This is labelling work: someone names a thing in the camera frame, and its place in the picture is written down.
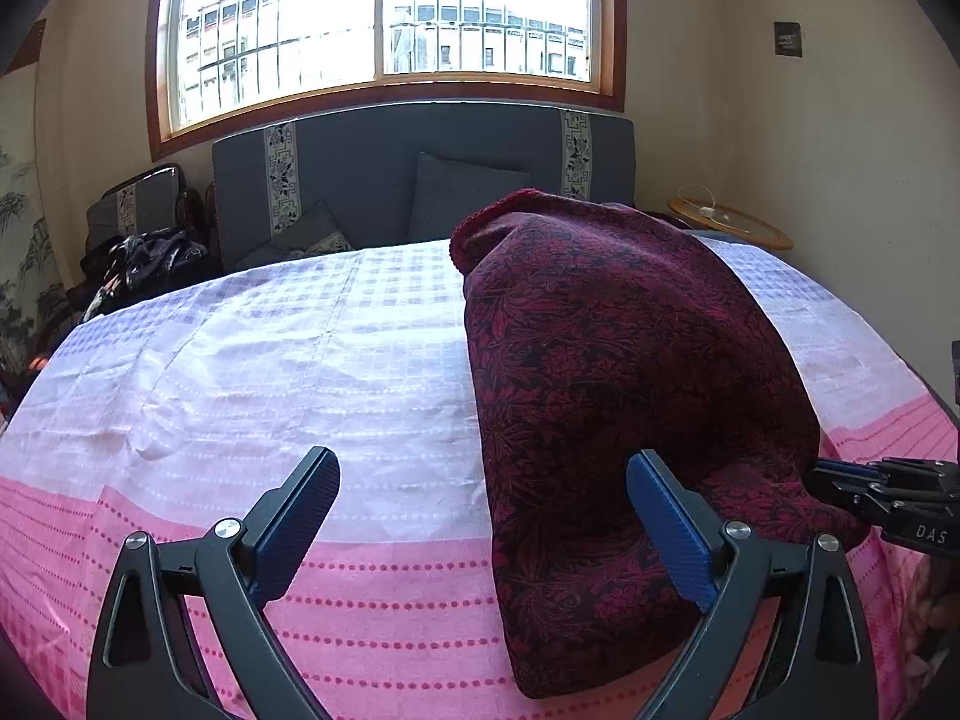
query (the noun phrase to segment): maroon garment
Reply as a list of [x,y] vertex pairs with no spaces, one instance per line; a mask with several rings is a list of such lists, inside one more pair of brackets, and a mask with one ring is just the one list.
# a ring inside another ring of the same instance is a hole
[[624,206],[518,191],[450,242],[466,276],[493,575],[531,698],[628,674],[696,623],[627,498],[654,449],[722,519],[866,536],[800,476],[820,430],[784,342],[698,240]]

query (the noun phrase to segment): sofa backrest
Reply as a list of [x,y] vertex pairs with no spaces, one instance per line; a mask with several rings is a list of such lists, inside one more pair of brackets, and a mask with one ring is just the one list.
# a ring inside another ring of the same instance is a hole
[[323,113],[214,143],[224,267],[269,242],[278,218],[325,201],[356,248],[405,244],[426,152],[531,175],[534,186],[632,204],[628,119],[516,103],[396,103]]

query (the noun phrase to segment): bed sheet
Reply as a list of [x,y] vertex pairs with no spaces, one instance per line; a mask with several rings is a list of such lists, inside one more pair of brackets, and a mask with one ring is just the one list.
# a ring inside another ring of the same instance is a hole
[[[768,314],[845,460],[950,460],[956,429],[853,311],[760,250],[707,241]],[[267,617],[337,718],[633,717],[670,656],[623,680],[533,701],[514,683],[488,563],[463,329],[445,242],[246,271],[77,328],[0,439],[0,624],[70,720],[109,572],[135,529],[193,538],[243,514],[313,445],[343,483]],[[875,533],[848,556],[882,716],[904,700],[898,627],[914,555]],[[188,606],[224,706],[250,712],[203,603]],[[716,716],[742,702],[774,608]]]

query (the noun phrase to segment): white wall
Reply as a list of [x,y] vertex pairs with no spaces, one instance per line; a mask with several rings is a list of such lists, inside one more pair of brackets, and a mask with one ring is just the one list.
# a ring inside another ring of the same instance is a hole
[[[712,179],[721,85],[722,0],[629,0],[627,114],[637,123],[637,199],[661,206],[680,184]],[[82,278],[85,212],[151,165],[144,92],[147,0],[54,0],[37,81],[37,155],[64,279]],[[203,191],[210,144],[170,157]]]
[[[774,55],[774,20],[803,59]],[[723,197],[952,402],[960,68],[914,0],[727,0]]]

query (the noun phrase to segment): silver bolt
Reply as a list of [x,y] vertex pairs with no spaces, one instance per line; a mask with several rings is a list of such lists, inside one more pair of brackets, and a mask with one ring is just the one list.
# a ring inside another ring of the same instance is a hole
[[240,533],[240,522],[235,519],[222,519],[213,526],[213,532],[220,538],[233,538]]
[[144,544],[147,543],[147,533],[143,531],[134,531],[126,539],[124,539],[124,546],[127,549],[139,549]]
[[840,542],[837,541],[836,536],[831,536],[829,533],[820,533],[817,536],[817,543],[821,549],[827,550],[827,552],[836,552],[840,549]]
[[750,538],[752,533],[750,526],[746,522],[740,522],[738,519],[728,522],[726,531],[727,536],[735,538],[737,541],[744,541],[745,538]]

